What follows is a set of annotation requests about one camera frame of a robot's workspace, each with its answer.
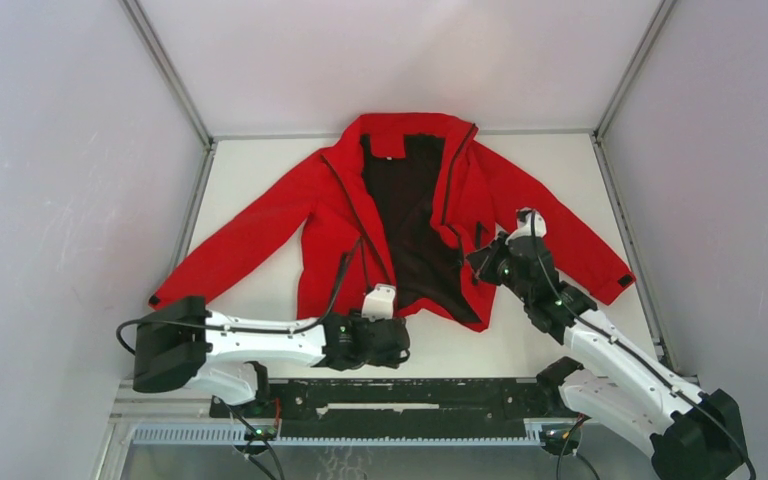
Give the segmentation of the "red jacket black lining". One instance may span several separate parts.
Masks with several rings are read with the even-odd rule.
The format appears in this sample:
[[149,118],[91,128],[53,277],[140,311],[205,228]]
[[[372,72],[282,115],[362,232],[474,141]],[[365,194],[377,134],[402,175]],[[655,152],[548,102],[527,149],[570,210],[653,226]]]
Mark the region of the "red jacket black lining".
[[545,220],[556,267],[594,299],[614,302],[635,280],[627,263],[477,134],[475,124],[441,113],[359,116],[202,241],[149,305],[212,301],[299,234],[300,318],[357,309],[373,286],[388,284],[399,315],[424,309],[481,332],[496,289],[474,277],[466,257],[498,230],[514,230],[523,209]]

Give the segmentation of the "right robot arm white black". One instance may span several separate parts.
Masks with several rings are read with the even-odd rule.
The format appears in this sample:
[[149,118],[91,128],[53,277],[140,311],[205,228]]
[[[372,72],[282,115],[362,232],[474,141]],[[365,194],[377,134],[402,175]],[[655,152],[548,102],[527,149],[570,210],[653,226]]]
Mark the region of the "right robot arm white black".
[[572,410],[609,428],[660,479],[726,479],[740,467],[757,478],[736,400],[702,390],[634,345],[594,300],[560,279],[540,236],[502,232],[467,260],[478,279],[509,289],[531,323],[569,350],[542,373],[544,412]]

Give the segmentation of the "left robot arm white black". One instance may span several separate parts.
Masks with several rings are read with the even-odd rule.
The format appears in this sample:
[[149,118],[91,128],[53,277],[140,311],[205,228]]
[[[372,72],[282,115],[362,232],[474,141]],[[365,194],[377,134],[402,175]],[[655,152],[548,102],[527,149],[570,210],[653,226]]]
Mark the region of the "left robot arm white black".
[[402,318],[329,312],[291,322],[229,316],[188,296],[142,318],[136,329],[132,388],[142,394],[194,389],[258,417],[271,407],[267,363],[335,371],[396,369],[410,357]]

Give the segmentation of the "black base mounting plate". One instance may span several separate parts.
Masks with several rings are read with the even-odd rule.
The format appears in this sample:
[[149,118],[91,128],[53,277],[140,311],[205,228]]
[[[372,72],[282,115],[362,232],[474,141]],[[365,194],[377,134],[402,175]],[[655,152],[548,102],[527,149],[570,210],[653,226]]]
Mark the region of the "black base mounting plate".
[[242,417],[281,440],[529,439],[527,429],[577,420],[533,379],[297,379],[273,381],[242,406],[214,400],[212,418]]

